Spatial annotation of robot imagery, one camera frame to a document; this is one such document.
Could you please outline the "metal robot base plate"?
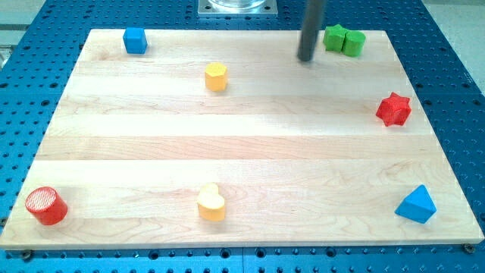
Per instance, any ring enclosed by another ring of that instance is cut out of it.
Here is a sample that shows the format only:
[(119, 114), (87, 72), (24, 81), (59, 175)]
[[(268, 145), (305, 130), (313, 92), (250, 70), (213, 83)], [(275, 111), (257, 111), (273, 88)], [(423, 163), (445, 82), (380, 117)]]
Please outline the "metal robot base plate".
[(277, 0), (198, 0), (199, 16), (236, 16), (278, 14)]

